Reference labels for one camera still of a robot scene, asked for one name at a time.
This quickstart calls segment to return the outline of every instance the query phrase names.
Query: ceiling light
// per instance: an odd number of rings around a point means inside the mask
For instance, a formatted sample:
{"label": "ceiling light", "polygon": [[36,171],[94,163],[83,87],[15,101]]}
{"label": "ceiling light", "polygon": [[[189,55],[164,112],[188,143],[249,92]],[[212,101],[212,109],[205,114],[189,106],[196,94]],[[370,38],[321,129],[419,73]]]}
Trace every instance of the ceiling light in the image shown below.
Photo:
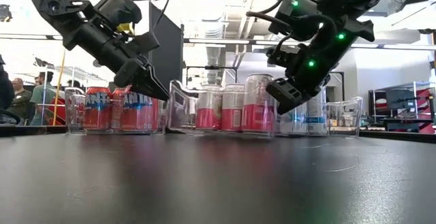
{"label": "ceiling light", "polygon": [[278,41],[266,41],[266,40],[260,40],[260,41],[256,41],[257,45],[267,45],[267,46],[274,46],[279,44]]}
{"label": "ceiling light", "polygon": [[209,48],[225,48],[225,44],[205,44],[204,47],[209,47]]}
{"label": "ceiling light", "polygon": [[0,39],[44,39],[48,40],[45,35],[22,35],[22,34],[0,34]]}
{"label": "ceiling light", "polygon": [[190,43],[198,44],[249,44],[249,40],[239,39],[188,39]]}
{"label": "ceiling light", "polygon": [[413,44],[385,44],[384,48],[394,50],[436,50],[436,46]]}
{"label": "ceiling light", "polygon": [[377,48],[378,44],[352,44],[352,48]]}

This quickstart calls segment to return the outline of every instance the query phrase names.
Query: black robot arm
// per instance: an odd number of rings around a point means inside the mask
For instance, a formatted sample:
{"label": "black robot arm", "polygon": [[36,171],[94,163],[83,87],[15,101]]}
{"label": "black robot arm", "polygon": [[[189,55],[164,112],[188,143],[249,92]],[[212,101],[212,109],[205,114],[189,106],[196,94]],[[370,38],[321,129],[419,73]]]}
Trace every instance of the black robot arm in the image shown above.
{"label": "black robot arm", "polygon": [[[280,1],[275,17],[265,15],[268,13],[265,11],[247,15],[271,21],[268,30],[286,36],[266,54],[270,64],[286,68],[285,78],[266,87],[280,103],[278,113],[283,114],[321,91],[330,80],[328,72],[338,65],[358,37],[374,41],[373,23],[359,22],[357,18],[379,0]],[[301,42],[311,39],[311,43],[283,46],[291,38]]]}
{"label": "black robot arm", "polygon": [[95,6],[86,0],[32,2],[42,18],[62,35],[65,48],[82,47],[116,74],[117,86],[131,84],[133,91],[162,100],[169,98],[144,56],[159,47],[153,33],[135,36],[130,41],[127,34],[116,31],[120,24],[136,24],[142,19],[132,0],[101,0]]}

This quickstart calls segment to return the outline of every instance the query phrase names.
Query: man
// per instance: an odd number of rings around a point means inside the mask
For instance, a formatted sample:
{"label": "man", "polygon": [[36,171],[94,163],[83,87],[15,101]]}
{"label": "man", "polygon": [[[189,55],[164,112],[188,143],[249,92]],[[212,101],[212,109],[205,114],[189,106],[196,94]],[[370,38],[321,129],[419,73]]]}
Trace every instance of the man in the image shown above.
{"label": "man", "polygon": [[3,65],[5,65],[5,62],[0,54],[0,109],[8,109],[14,99],[14,89],[7,72],[3,69]]}
{"label": "man", "polygon": [[74,85],[72,85],[73,80],[68,80],[68,87],[74,87],[74,88],[80,88],[80,83],[79,81],[75,80],[74,81]]}
{"label": "man", "polygon": [[[52,116],[52,112],[48,109],[48,107],[43,107],[40,104],[51,104],[52,100],[55,98],[56,93],[54,92],[56,89],[50,84],[53,79],[53,73],[51,71],[47,72],[47,80],[45,80],[46,74],[41,72],[38,76],[38,82],[41,84],[33,89],[32,98],[30,102],[35,104],[35,115],[33,116],[32,122],[30,125],[38,126],[38,125],[48,125],[48,120]],[[44,101],[44,83],[46,82],[46,98]]]}
{"label": "man", "polygon": [[21,78],[16,78],[12,81],[12,86],[14,87],[15,98],[12,100],[12,104],[8,110],[19,116],[21,121],[18,125],[24,125],[24,121],[29,117],[27,114],[27,108],[29,105],[30,98],[32,97],[32,92],[26,91],[23,88],[23,82]]}

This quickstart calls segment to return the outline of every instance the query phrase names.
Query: white wall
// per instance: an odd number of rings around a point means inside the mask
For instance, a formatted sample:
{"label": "white wall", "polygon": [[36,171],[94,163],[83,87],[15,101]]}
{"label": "white wall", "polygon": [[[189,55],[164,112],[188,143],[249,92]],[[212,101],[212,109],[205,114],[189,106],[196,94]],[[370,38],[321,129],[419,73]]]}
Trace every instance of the white wall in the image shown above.
{"label": "white wall", "polygon": [[356,49],[357,96],[364,98],[364,110],[368,110],[369,90],[413,81],[428,82],[431,74],[430,54],[425,50]]}

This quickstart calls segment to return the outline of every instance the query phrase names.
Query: table surface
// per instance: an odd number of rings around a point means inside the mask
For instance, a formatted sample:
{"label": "table surface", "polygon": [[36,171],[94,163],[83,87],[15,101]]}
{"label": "table surface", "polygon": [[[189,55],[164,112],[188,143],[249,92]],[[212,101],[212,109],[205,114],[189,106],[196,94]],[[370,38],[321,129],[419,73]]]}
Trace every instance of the table surface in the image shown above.
{"label": "table surface", "polygon": [[373,138],[3,138],[0,224],[436,223],[435,155]]}

